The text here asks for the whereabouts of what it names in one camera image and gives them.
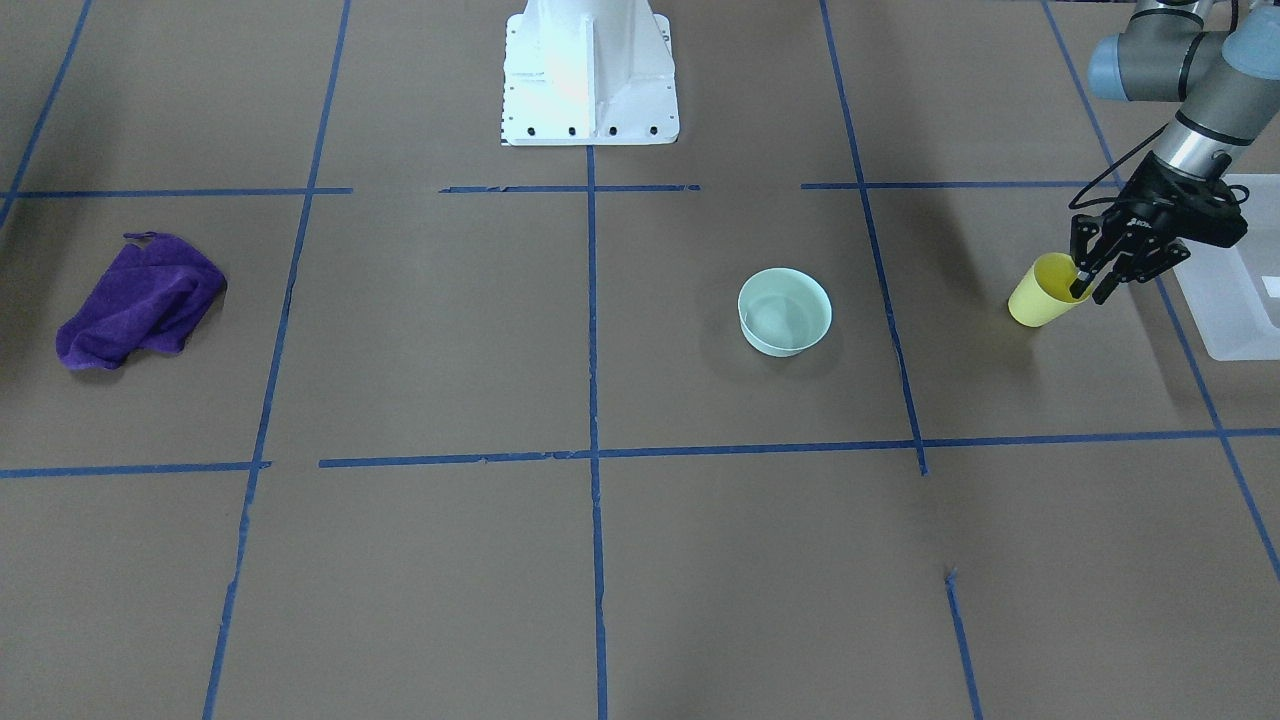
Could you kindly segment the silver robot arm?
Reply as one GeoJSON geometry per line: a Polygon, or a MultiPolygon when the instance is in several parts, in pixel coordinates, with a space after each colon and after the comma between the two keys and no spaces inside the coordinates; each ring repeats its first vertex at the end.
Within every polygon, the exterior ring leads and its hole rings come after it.
{"type": "Polygon", "coordinates": [[[1075,196],[1071,299],[1102,304],[1185,261],[1189,243],[1230,249],[1245,237],[1249,193],[1226,173],[1277,115],[1279,9],[1253,6],[1231,29],[1208,31],[1210,1],[1140,1],[1126,28],[1103,38],[1088,68],[1092,92],[1171,102],[1169,123],[1128,158],[1135,169],[1110,199],[1075,196]]]}

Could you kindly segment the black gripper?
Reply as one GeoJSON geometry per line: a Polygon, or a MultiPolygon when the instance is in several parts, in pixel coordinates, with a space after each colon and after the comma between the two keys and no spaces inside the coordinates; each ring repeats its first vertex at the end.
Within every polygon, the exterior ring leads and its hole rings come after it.
{"type": "Polygon", "coordinates": [[[1088,292],[1102,305],[1120,284],[1146,283],[1189,259],[1180,240],[1220,249],[1243,240],[1248,231],[1243,201],[1222,181],[1231,164],[1230,155],[1217,151],[1207,174],[1194,176],[1147,152],[1117,206],[1071,217],[1069,254],[1078,277],[1071,293],[1088,292]]]}

